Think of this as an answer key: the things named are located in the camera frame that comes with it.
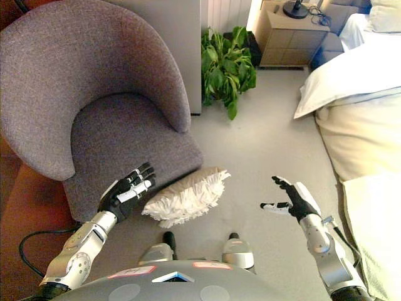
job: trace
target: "gray armchair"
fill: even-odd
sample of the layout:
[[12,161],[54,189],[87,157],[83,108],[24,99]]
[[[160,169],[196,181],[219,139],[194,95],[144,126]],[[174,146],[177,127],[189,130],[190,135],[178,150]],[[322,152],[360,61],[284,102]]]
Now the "gray armchair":
[[1,32],[1,129],[17,155],[63,181],[90,219],[115,180],[149,161],[155,191],[199,168],[180,71],[156,31],[101,0],[40,6]]
[[330,0],[324,10],[324,13],[331,18],[330,32],[311,62],[312,70],[344,52],[338,35],[346,21],[352,14],[368,14],[370,7],[370,0]]

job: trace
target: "black cable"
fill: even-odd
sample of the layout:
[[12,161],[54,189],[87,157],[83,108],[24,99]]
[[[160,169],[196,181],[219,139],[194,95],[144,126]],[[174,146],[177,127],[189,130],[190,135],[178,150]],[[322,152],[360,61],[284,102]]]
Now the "black cable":
[[14,0],[14,2],[24,14],[30,11],[30,9],[25,5],[24,0]]
[[309,13],[312,15],[311,22],[313,24],[319,24],[323,26],[331,26],[331,18],[325,14],[316,6],[310,6],[308,8]]
[[353,246],[351,245],[344,237],[343,233],[341,232],[341,230],[339,229],[339,227],[334,227],[333,228],[334,231],[336,231],[337,235],[341,238],[342,241],[344,241],[344,243],[355,252],[355,254],[357,255],[357,260],[355,260],[353,267],[356,268],[361,261],[361,253],[359,253],[359,251]]
[[19,248],[18,248],[18,249],[19,249],[19,255],[20,255],[22,261],[23,261],[27,266],[29,266],[29,268],[30,268],[32,271],[34,271],[34,272],[37,273],[40,277],[43,278],[43,277],[44,277],[44,273],[42,273],[41,271],[39,271],[39,270],[26,258],[25,254],[24,254],[24,244],[25,244],[26,240],[27,240],[28,238],[32,237],[32,236],[40,235],[40,234],[62,234],[62,233],[74,232],[74,231],[78,230],[78,229],[80,228],[80,226],[81,226],[81,225],[78,225],[78,226],[75,226],[74,228],[68,229],[68,230],[36,231],[36,232],[33,232],[33,233],[31,233],[31,234],[25,236],[25,237],[23,238],[23,240],[21,240],[21,242],[20,242],[20,244],[19,244]]

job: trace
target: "potted plant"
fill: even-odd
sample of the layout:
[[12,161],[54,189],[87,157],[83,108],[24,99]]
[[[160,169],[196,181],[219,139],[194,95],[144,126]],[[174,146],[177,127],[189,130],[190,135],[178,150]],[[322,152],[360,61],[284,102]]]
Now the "potted plant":
[[246,28],[235,27],[232,41],[208,29],[202,35],[202,97],[204,105],[222,101],[228,117],[237,115],[238,94],[256,86],[249,48],[243,48]]

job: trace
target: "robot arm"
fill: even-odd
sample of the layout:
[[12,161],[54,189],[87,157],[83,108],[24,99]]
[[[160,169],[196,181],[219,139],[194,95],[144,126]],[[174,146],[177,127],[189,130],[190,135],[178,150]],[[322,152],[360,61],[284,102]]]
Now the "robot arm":
[[273,177],[287,192],[289,203],[265,204],[261,207],[273,212],[294,216],[308,242],[308,250],[315,258],[320,277],[334,300],[369,301],[366,286],[358,272],[345,258],[343,247],[328,232],[321,219],[320,208],[308,189],[300,182],[291,185],[286,179]]
[[33,300],[51,300],[81,286],[111,229],[129,216],[135,203],[154,184],[154,169],[149,163],[115,181],[103,194],[95,217],[83,224],[51,261]]

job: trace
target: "nightstand drawer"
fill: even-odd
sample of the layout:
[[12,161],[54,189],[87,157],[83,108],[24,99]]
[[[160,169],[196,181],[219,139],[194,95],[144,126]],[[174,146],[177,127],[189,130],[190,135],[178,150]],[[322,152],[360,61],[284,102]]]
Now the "nightstand drawer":
[[296,30],[287,48],[317,49],[326,31]]
[[314,53],[314,49],[285,49],[280,65],[307,65]]
[[261,65],[280,65],[285,51],[284,48],[266,48]]
[[271,32],[267,48],[287,48],[293,35],[293,30],[274,29]]

